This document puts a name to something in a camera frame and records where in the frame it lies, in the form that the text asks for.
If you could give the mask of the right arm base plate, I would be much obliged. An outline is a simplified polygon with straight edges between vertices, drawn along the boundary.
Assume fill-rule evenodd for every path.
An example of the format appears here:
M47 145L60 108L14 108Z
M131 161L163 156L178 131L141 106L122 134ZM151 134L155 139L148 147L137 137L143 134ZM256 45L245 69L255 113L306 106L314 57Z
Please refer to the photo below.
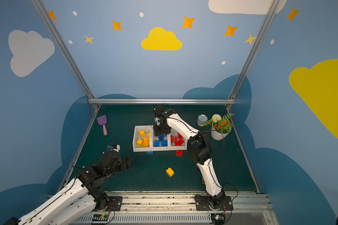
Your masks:
M195 206L197 211L231 211L233 210L230 196L209 198L208 196L195 195Z

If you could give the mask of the yellow lego square brick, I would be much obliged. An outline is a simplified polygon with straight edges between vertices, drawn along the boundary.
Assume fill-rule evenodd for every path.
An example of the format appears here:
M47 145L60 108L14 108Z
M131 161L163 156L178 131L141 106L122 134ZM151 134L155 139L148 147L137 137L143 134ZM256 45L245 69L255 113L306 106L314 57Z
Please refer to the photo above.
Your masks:
M138 139L136 144L139 146L139 147L143 147L143 144L144 144L144 141L142 139Z

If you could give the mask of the yellow orange lego brick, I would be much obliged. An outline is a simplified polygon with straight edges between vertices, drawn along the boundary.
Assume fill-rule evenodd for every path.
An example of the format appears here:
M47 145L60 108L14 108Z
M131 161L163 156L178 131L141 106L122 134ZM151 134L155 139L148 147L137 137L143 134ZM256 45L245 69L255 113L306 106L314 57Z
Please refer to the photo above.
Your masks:
M149 147L149 146L150 146L150 142L145 141L145 142L143 143L143 146L144 146L144 147Z

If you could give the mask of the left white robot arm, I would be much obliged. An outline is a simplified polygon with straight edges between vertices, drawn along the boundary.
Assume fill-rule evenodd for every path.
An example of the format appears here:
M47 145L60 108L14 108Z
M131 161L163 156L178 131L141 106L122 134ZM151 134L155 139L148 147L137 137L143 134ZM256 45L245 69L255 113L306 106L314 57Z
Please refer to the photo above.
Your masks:
M62 190L48 199L32 212L21 218L11 217L6 225L49 225L58 223L69 224L81 215L92 210L110 208L112 203L100 185L118 172L132 168L133 158L121 157L120 145L107 147L99 161L83 167Z

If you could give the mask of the red lego bottom brick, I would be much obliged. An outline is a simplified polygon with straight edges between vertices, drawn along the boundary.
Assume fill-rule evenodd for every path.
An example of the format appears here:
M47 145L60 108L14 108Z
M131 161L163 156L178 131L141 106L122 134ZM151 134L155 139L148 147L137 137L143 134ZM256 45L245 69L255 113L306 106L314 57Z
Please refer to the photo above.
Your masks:
M182 139L179 139L177 141L177 144L175 144L176 146L181 146L184 143L184 141Z

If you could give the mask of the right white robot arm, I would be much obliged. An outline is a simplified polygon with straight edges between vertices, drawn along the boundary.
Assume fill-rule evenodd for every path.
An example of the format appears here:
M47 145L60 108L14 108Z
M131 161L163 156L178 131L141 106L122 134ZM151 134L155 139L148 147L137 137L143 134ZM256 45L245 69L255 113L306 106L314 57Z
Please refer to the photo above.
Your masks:
M213 167L209 138L182 120L173 109L165 110L162 106L156 106L153 111L156 122L153 128L156 136L168 135L174 129L187 141L189 157L199 168L205 182L209 205L212 209L218 210L226 195Z

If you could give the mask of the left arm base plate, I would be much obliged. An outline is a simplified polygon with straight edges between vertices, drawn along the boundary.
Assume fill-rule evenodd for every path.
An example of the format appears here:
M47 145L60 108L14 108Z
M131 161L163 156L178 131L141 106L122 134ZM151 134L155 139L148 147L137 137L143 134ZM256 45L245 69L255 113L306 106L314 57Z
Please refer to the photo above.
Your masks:
M123 197L122 196L108 196L104 200L103 211L120 211L122 206Z

